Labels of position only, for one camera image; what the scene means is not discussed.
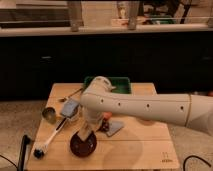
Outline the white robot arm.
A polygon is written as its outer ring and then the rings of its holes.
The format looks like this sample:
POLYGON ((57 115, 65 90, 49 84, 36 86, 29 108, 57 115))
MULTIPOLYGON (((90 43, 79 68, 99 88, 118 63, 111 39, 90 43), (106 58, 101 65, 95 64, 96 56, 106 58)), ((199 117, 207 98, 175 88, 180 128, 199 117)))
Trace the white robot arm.
POLYGON ((111 81, 95 77, 80 97, 89 123, 102 112, 185 126, 213 136, 213 97, 193 94, 119 94, 111 81))

